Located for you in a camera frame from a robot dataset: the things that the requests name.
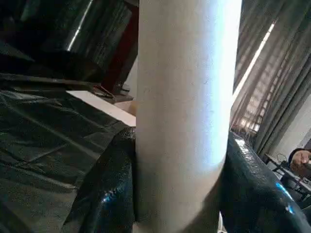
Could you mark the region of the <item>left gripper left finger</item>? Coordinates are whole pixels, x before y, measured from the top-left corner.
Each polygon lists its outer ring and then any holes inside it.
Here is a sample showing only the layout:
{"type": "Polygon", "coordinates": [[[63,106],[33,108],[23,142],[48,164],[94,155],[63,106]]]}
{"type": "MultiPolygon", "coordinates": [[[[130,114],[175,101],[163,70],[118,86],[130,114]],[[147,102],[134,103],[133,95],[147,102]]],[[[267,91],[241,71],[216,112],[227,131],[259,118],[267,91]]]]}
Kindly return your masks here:
{"type": "Polygon", "coordinates": [[[135,127],[121,130],[85,176],[72,205],[80,233],[132,232],[135,139],[135,127]]]}

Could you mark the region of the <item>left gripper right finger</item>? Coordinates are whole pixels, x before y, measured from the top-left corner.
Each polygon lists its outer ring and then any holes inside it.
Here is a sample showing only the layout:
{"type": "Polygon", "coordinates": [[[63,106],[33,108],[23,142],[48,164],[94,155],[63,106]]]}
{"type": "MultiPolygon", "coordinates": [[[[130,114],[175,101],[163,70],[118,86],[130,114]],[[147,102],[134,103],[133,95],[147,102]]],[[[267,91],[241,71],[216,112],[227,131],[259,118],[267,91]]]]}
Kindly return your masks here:
{"type": "Polygon", "coordinates": [[[220,212],[229,233],[309,233],[306,215],[246,142],[230,132],[220,212]]]}

